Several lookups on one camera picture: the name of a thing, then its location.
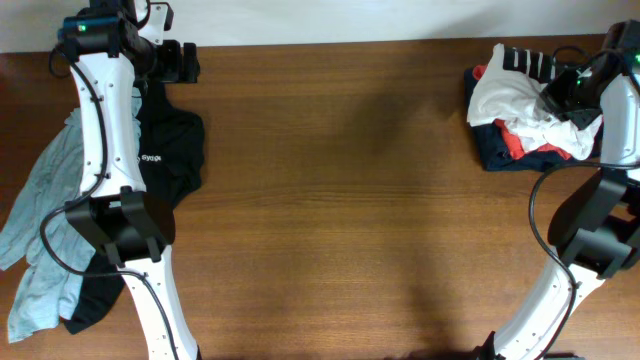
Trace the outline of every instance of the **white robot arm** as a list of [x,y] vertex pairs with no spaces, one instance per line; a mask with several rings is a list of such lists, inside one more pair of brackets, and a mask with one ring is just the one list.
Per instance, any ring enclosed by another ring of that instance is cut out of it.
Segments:
[[541,94],[540,106],[579,128],[604,115],[603,169],[565,201],[552,220],[550,250],[564,267],[548,260],[524,304],[477,349],[474,360],[569,359],[546,354],[565,315],[570,316],[567,312],[617,271],[637,263],[638,221],[624,221],[610,212],[623,204],[631,215],[640,216],[640,57],[634,50],[640,46],[635,44],[638,34],[638,22],[614,25],[603,51],[582,71],[568,69]]
[[[164,40],[172,18],[173,11],[164,2],[92,0],[78,16],[65,19],[57,50],[73,63],[85,144],[80,192],[92,191],[90,200],[65,209],[65,214],[120,272],[146,279],[143,284],[139,278],[124,276],[149,358],[195,360],[200,358],[198,345],[182,314],[171,269],[173,214],[167,204],[145,193],[133,119],[127,110],[136,79],[195,82],[197,78],[195,45],[185,44],[183,58],[179,43]],[[183,66],[183,61],[191,67]],[[102,172],[105,176],[94,189],[96,175]]]

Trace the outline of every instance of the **clothing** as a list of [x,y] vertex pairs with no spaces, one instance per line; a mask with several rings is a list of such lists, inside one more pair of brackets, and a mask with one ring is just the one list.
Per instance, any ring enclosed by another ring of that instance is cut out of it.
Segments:
[[[504,140],[505,144],[507,145],[507,148],[509,149],[509,155],[511,155],[511,157],[514,160],[522,159],[527,153],[522,148],[522,142],[520,141],[520,138],[509,132],[509,129],[507,129],[507,126],[504,124],[504,120],[496,119],[494,123],[496,124],[496,126],[500,128],[500,131],[502,133],[502,139]],[[571,159],[571,154],[551,144],[542,145],[539,148],[537,148],[535,151],[537,152],[554,151],[558,153],[558,155],[560,155],[565,160]]]
[[[471,96],[477,83],[473,69],[466,70],[464,72],[464,92],[467,107],[471,102]],[[527,153],[519,160],[515,160],[511,157],[509,148],[502,137],[502,130],[495,123],[471,127],[471,132],[476,141],[482,166],[487,171],[545,171],[556,164],[575,162],[573,159],[565,160],[555,152],[538,151]]]
[[[141,101],[133,99],[132,113]],[[83,141],[80,109],[65,120],[66,127],[36,161],[16,198],[0,233],[0,269],[6,270],[23,256],[29,268],[18,287],[9,313],[9,343],[21,341],[35,331],[54,328],[60,317],[71,318],[78,303],[82,278],[67,273],[46,253],[39,234],[45,215],[78,196],[82,180]],[[140,123],[134,120],[136,140]],[[63,215],[47,227],[51,247],[71,267],[85,270],[95,249],[73,229]]]
[[496,45],[471,96],[467,121],[475,127],[504,120],[509,133],[520,138],[525,152],[551,144],[578,160],[588,158],[602,117],[580,131],[572,122],[562,122],[536,106],[555,71],[548,55]]
[[[174,208],[200,188],[204,164],[204,126],[193,113],[175,109],[167,100],[164,84],[150,82],[138,113],[141,122],[139,166],[147,192]],[[106,257],[95,254],[87,271],[112,272]],[[85,279],[80,301],[65,327],[76,334],[102,320],[124,288],[122,278]]]
[[[477,65],[476,67],[473,68],[473,78],[479,81],[480,79],[482,79],[482,76],[486,71],[487,71],[487,65]],[[522,141],[520,140],[520,138],[509,132],[509,129],[507,129],[504,123],[504,120],[496,119],[494,123],[502,130],[502,138],[504,139],[504,142],[509,148],[509,154],[511,155],[511,157],[513,157],[515,160],[520,160],[527,153],[522,148]],[[562,156],[563,159],[565,160],[571,159],[571,154],[551,144],[542,145],[539,148],[537,148],[535,151],[540,151],[540,152],[555,151],[560,156]]]

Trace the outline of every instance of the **light blue shirt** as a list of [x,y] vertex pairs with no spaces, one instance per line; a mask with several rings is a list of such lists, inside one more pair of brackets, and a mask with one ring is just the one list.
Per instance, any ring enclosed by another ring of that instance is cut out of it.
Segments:
[[[134,96],[140,96],[136,88]],[[136,153],[140,148],[140,121],[135,119],[142,100],[132,99]],[[0,232],[0,269],[6,270],[26,256],[26,270],[9,313],[9,343],[35,331],[56,327],[70,319],[78,304],[82,277],[67,273],[42,246],[40,222],[54,208],[78,196],[82,180],[83,145],[80,109],[65,120],[66,127],[40,155],[20,191],[7,223]],[[95,249],[73,229],[64,215],[47,226],[56,254],[71,267],[86,270]]]

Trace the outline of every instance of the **wooden table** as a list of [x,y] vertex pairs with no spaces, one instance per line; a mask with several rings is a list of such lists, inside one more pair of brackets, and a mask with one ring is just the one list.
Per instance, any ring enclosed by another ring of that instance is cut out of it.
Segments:
[[[597,50],[602,36],[203,48],[173,104],[206,126],[204,185],[177,209],[174,274],[205,359],[365,359],[469,350],[513,315],[545,255],[534,172],[487,173],[462,73],[497,42]],[[0,55],[0,223],[78,105],[46,54]],[[543,231],[590,171],[543,188]],[[0,273],[0,358],[144,359],[128,292],[98,325],[9,346],[21,262]],[[637,359],[638,268],[571,319],[555,349]]]

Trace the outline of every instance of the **red cloth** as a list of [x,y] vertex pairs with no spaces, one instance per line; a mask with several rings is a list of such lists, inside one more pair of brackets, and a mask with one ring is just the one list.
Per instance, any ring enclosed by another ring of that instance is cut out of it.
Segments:
[[[502,139],[504,139],[505,144],[507,144],[507,148],[509,148],[509,154],[514,160],[520,160],[527,153],[524,152],[522,148],[522,143],[520,142],[520,138],[517,135],[513,135],[507,130],[506,125],[504,124],[504,120],[496,119],[495,124],[502,130]],[[553,146],[551,144],[542,145],[536,151],[555,151],[558,155],[562,156],[563,159],[569,160],[571,159],[571,155],[562,150],[557,146]]]
[[482,75],[487,71],[487,65],[478,65],[473,68],[473,78],[480,81]]

